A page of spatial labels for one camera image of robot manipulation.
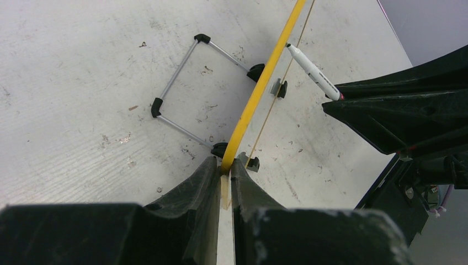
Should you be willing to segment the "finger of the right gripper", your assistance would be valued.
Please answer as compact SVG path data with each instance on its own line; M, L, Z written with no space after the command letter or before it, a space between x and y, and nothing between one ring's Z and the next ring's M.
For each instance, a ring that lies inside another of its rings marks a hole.
M431 93L467 88L467 46L389 75L337 84L345 99Z

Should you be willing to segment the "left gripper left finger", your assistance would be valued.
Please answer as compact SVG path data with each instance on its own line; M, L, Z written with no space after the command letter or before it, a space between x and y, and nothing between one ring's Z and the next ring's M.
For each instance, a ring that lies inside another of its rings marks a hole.
M219 169L208 157L146 206L30 204L1 210L2 264L215 264Z

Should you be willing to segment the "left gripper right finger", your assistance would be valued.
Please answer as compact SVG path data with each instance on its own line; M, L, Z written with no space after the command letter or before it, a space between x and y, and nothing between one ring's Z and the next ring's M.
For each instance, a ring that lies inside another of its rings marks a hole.
M288 209L231 166L236 264L412 264L406 239L378 210Z

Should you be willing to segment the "white green marker pen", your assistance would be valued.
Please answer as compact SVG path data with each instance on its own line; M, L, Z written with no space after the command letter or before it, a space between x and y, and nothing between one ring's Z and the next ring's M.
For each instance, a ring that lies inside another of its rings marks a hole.
M333 100L343 100L343 94L338 88L323 74L323 72L296 46L291 43L286 43L285 47L291 53L292 58L301 66L305 73L313 80L313 82L325 93L325 95Z

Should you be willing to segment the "yellow framed whiteboard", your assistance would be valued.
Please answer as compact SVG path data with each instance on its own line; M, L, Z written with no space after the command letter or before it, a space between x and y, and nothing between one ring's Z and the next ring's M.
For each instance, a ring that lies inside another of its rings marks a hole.
M147 81L135 97L142 109L135 115L139 127L134 132L145 153L128 187L101 198L148 203L182 181L208 155L202 144L149 113L150 102L164 92L189 45L189 35L210 35L246 65L267 62L295 6L295 1L147 1L141 9L141 32L151 45L142 55ZM201 44L164 94L163 117L204 140L229 140L254 88L244 71Z

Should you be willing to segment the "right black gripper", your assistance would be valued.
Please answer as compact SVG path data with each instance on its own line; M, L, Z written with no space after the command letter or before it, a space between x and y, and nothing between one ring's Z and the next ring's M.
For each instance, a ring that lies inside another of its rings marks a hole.
M430 216L439 217L454 189L467 189L467 92L448 91L324 103L379 152L445 156L402 161L394 156L357 204L385 212L407 244Z

